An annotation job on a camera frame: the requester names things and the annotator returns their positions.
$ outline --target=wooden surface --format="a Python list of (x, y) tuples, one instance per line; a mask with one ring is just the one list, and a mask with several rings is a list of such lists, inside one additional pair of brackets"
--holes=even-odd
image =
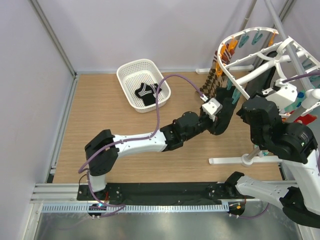
[[(183, 72), (200, 87), (206, 75)], [(192, 86), (177, 77), (168, 79), (171, 97), (160, 108), (160, 126), (172, 123), (186, 111), (199, 113), (202, 101)], [(85, 145), (101, 130), (134, 135), (154, 131), (156, 111), (136, 112), (128, 103), (115, 74), (81, 75), (54, 176), (54, 183), (77, 183), (79, 167), (85, 162)], [(119, 158), (108, 182), (207, 182), (225, 181), (234, 171), (259, 180), (281, 180), (276, 163), (209, 165), (208, 158), (240, 157), (253, 149), (249, 126), (234, 115), (228, 129), (219, 136), (208, 131), (168, 152), (145, 152)]]

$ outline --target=laundry basket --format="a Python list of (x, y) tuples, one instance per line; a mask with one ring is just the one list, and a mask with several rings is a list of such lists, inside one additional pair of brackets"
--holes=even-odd
[[(164, 78), (153, 61), (140, 59), (124, 64), (118, 68), (116, 76), (126, 99), (137, 112), (146, 113), (156, 109), (156, 104), (145, 106), (143, 100), (135, 94), (135, 91), (140, 88), (141, 83), (148, 85), (159, 84)], [(170, 87), (166, 81), (161, 85), (161, 89), (162, 91), (158, 95), (159, 107), (165, 105), (171, 95)]]

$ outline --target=white drying rack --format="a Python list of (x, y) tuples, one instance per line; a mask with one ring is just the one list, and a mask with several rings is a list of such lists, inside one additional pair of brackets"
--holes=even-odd
[[(280, 28), (281, 28), (282, 24), (281, 24), (280, 20), (279, 20), (279, 22), (277, 22), (275, 20), (275, 25), (276, 26), (278, 25), (277, 26), (278, 29), (279, 29), (279, 24), (280, 24)], [(281, 81), (287, 79), (287, 77), (283, 73), (283, 70), (281, 68), (280, 63), (291, 62), (294, 65), (294, 67), (299, 75), (302, 75), (305, 73), (310, 73), (315, 70), (320, 70), (320, 62), (316, 58), (314, 58), (307, 50), (305, 50), (299, 43), (297, 43), (294, 39), (292, 39), (289, 36), (286, 36), (283, 33), (283, 29), (282, 29), (282, 33), (280, 32), (280, 36), (283, 39), (283, 41), (272, 44), (269, 47), (263, 48), (260, 51), (257, 51), (255, 53), (250, 54), (250, 55), (243, 57), (241, 59), (237, 59), (236, 61), (229, 63), (228, 65), (223, 64), (223, 62), (222, 62), (223, 52), (221, 54), (221, 51), (223, 51), (222, 50), (223, 47), (226, 46), (228, 42), (230, 42), (234, 39), (240, 39), (241, 36), (246, 35), (252, 31), (270, 32), (270, 33), (273, 33), (276, 35), (279, 34), (279, 32), (276, 29), (269, 28), (269, 27), (247, 28), (245, 30), (242, 30), (240, 32), (237, 32), (233, 35), (226, 37), (222, 41), (222, 43), (219, 45), (218, 50), (217, 50), (217, 52), (218, 52), (217, 63), (219, 64), (220, 68), (225, 73), (225, 75), (232, 81), (232, 83), (235, 85), (235, 87), (241, 92), (241, 94), (246, 99), (249, 99), (250, 96), (246, 92), (244, 85), (272, 67), (276, 67), (276, 71), (277, 71), (278, 75), (280, 76), (280, 79), (278, 81), (281, 82)], [(277, 55), (275, 57), (268, 57), (268, 56), (264, 55), (264, 53), (268, 53), (270, 51), (277, 51)], [(246, 62), (248, 60), (255, 59), (257, 57), (261, 58), (267, 62), (264, 63), (263, 65), (259, 66), (255, 70), (251, 71), (247, 75), (240, 77), (238, 79), (236, 79), (235, 76), (231, 73), (231, 72), (234, 72), (233, 68), (237, 67), (237, 65), (239, 65), (243, 62)], [(314, 66), (305, 70), (305, 71), (303, 70), (303, 72), (301, 72), (301, 69), (303, 69), (303, 66), (300, 63), (299, 59), (303, 58), (303, 57), (308, 58), (314, 64)], [(306, 91), (314, 88), (312, 86), (310, 80), (306, 77), (302, 78), (301, 82), (302, 82)], [(305, 108), (301, 105), (294, 113), (291, 114), (291, 116), (289, 118), (287, 118), (286, 121), (293, 122), (299, 116), (304, 116), (305, 114), (311, 112), (314, 108), (318, 107), (319, 105), (320, 105), (320, 102), (318, 102), (318, 99), (315, 100), (308, 108)], [(259, 147), (256, 147), (251, 153), (244, 154), (241, 157), (209, 158), (209, 163), (211, 165), (214, 165), (214, 164), (242, 164), (246, 167), (251, 166), (253, 163), (281, 163), (281, 162), (282, 162), (282, 160), (279, 159), (277, 156), (263, 156)]]

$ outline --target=black cable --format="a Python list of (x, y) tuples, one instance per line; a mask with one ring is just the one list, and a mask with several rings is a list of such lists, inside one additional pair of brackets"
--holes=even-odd
[(81, 181), (81, 179), (84, 178), (84, 176), (87, 176), (87, 174), (84, 174), (82, 177), (80, 177), (80, 179), (79, 179), (79, 187), (80, 187), (80, 181)]
[(285, 84), (285, 83), (291, 82), (293, 80), (297, 80), (297, 79), (301, 79), (301, 78), (305, 78), (305, 77), (311, 77), (311, 76), (315, 76), (315, 75), (320, 75), (320, 71), (309, 72), (309, 73), (302, 74), (299, 76), (294, 76), (294, 77), (288, 78), (286, 80), (283, 80), (282, 83)]

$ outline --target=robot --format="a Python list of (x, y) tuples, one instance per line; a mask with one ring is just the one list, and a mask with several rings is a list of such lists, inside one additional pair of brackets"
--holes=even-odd
[[(290, 184), (277, 186), (241, 172), (234, 172), (225, 181), (225, 185), (231, 194), (252, 196), (277, 206), (297, 224), (320, 228), (318, 143), (308, 126), (282, 121), (279, 104), (283, 99), (288, 99), (283, 89), (284, 86), (281, 86), (281, 91), (274, 87), (272, 91), (264, 91), (264, 94), (255, 94), (242, 104), (237, 115), (250, 126), (252, 143), (258, 145), (260, 150), (268, 150), (282, 159), (283, 164), (292, 172), (298, 187)], [(199, 115), (191, 111), (185, 112), (148, 139), (124, 141), (128, 138), (144, 138), (150, 136), (150, 133), (126, 136), (112, 134), (110, 129), (101, 131), (85, 146), (87, 160), (101, 147), (117, 144), (101, 151), (89, 162), (89, 180), (93, 192), (105, 189), (106, 174), (118, 158), (143, 152), (174, 151), (183, 147), (185, 141), (204, 131), (217, 135), (216, 130), (220, 127), (218, 119), (224, 114), (223, 105), (215, 98), (203, 100), (205, 102), (200, 107)]]

